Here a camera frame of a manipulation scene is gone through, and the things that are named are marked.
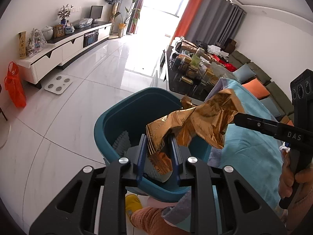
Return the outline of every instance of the tile floor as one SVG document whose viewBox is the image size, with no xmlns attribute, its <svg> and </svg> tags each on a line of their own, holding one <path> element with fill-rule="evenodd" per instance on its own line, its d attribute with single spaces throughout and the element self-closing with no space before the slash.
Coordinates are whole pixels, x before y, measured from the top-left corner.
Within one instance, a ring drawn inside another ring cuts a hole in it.
<svg viewBox="0 0 313 235">
<path fill-rule="evenodd" d="M 63 72 L 54 69 L 43 79 L 45 86 L 57 73 L 73 76 L 63 94 L 27 85 L 27 106 L 10 105 L 5 110 L 11 132 L 0 150 L 0 196 L 27 234 L 41 211 L 84 166 L 105 165 L 94 142 L 94 124 L 114 104 L 150 86 L 163 48 L 136 36 L 108 40 Z M 147 199 L 140 199 L 145 205 Z M 144 233 L 128 221 L 127 234 Z"/>
</svg>

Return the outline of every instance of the white wall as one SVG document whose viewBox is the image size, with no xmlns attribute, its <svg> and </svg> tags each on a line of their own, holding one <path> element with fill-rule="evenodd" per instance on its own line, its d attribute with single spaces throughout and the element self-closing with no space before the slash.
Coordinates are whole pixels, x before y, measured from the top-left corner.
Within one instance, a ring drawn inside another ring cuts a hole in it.
<svg viewBox="0 0 313 235">
<path fill-rule="evenodd" d="M 248 13 L 236 49 L 262 68 L 291 99 L 290 82 L 313 70 L 313 36 L 276 19 Z"/>
<path fill-rule="evenodd" d="M 21 31 L 29 34 L 35 27 L 54 26 L 59 22 L 57 13 L 63 5 L 72 4 L 82 7 L 80 12 L 73 12 L 69 18 L 71 22 L 89 17 L 92 5 L 103 5 L 102 18 L 108 21 L 111 5 L 104 0 L 12 0 L 0 19 L 0 84 L 3 86 L 0 94 L 0 105 L 7 103 L 8 94 L 4 89 L 4 77 L 10 61 L 18 57 L 18 37 Z"/>
</svg>

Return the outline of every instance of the white tv cabinet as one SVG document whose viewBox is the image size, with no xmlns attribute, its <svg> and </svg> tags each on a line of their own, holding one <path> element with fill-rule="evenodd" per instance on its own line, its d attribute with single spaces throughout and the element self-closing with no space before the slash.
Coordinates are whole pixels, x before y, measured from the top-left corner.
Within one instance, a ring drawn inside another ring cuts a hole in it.
<svg viewBox="0 0 313 235">
<path fill-rule="evenodd" d="M 65 69 L 78 57 L 106 41 L 112 23 L 98 21 L 98 24 L 76 29 L 74 33 L 48 41 L 47 47 L 31 58 L 16 61 L 23 80 L 41 88 L 40 80 L 53 68 Z M 98 41 L 83 47 L 84 34 L 99 30 Z"/>
</svg>

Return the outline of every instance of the teal plastic bin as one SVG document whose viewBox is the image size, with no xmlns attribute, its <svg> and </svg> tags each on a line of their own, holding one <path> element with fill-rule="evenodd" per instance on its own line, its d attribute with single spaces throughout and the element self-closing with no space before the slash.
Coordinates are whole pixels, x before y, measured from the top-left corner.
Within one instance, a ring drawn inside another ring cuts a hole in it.
<svg viewBox="0 0 313 235">
<path fill-rule="evenodd" d="M 112 148 L 117 137 L 128 131 L 132 146 L 139 145 L 140 137 L 146 133 L 146 125 L 181 108 L 180 100 L 161 88 L 146 88 L 120 101 L 97 120 L 94 126 L 94 140 L 99 151 L 104 156 L 105 163 L 117 160 L 120 156 Z M 195 137 L 189 145 L 190 153 L 207 161 L 211 146 L 202 138 Z M 177 202 L 188 191 L 188 187 L 178 187 L 174 175 L 170 179 L 156 185 L 146 178 L 138 188 L 127 190 L 148 195 L 162 202 Z"/>
</svg>

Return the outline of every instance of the black table top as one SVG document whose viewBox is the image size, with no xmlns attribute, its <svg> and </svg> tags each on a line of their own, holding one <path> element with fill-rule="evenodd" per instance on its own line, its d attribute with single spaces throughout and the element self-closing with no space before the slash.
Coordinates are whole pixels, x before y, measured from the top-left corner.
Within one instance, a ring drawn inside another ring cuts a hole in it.
<svg viewBox="0 0 313 235">
<path fill-rule="evenodd" d="M 103 21 L 96 21 L 98 22 L 98 24 L 91 24 L 90 26 L 86 26 L 86 27 L 83 27 L 83 28 L 75 28 L 75 31 L 74 33 L 70 33 L 70 34 L 65 34 L 64 36 L 61 36 L 61 37 L 58 37 L 58 38 L 52 38 L 51 40 L 48 40 L 47 43 L 51 43 L 51 44 L 55 44 L 61 40 L 64 40 L 66 39 L 67 37 L 70 37 L 70 36 L 73 36 L 75 34 L 78 34 L 78 33 L 81 33 L 83 31 L 86 31 L 86 30 L 92 30 L 93 28 L 97 27 L 97 26 L 103 26 L 103 25 L 107 25 L 107 24 L 110 24 L 110 22 L 103 22 Z"/>
<path fill-rule="evenodd" d="M 172 92 L 187 95 L 190 98 L 194 98 L 200 101 L 204 101 L 207 98 L 209 92 L 214 88 L 213 85 L 209 85 L 204 88 L 201 84 L 199 85 L 190 85 L 184 81 L 180 81 L 180 78 L 183 76 L 182 73 L 178 71 L 174 66 L 170 69 L 170 55 L 172 49 L 168 48 L 166 51 L 167 67 L 168 67 L 168 85 Z"/>
</svg>

